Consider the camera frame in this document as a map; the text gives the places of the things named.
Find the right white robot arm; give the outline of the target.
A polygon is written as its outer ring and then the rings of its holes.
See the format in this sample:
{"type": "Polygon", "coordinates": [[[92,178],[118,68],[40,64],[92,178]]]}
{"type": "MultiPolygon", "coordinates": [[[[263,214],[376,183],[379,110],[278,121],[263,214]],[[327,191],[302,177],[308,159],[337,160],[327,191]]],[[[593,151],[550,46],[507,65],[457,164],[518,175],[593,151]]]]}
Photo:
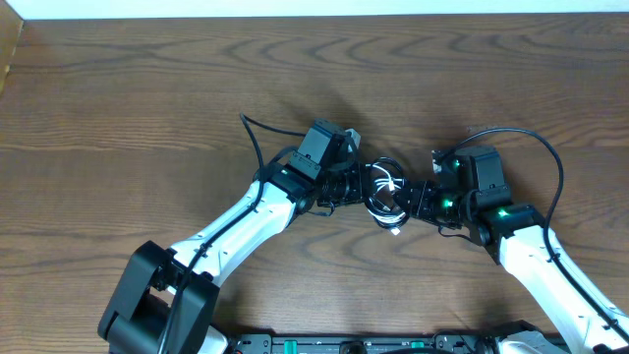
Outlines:
{"type": "Polygon", "coordinates": [[[533,296],[573,353],[625,353],[628,317],[567,255],[530,204],[516,204],[494,147],[436,151],[436,181],[405,183],[393,194],[404,212],[448,228],[465,228],[533,296]]]}

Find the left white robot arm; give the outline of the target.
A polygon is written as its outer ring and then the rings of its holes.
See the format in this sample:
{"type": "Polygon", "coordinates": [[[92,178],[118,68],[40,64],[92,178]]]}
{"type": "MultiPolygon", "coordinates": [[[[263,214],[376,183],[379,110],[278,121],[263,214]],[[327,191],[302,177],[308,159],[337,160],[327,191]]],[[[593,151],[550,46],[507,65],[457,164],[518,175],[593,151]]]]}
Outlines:
{"type": "Polygon", "coordinates": [[[222,284],[262,243],[313,206],[360,200],[360,135],[317,120],[299,147],[261,162],[246,194],[195,235],[131,255],[97,326],[114,353],[224,353],[211,324],[222,284]]]}

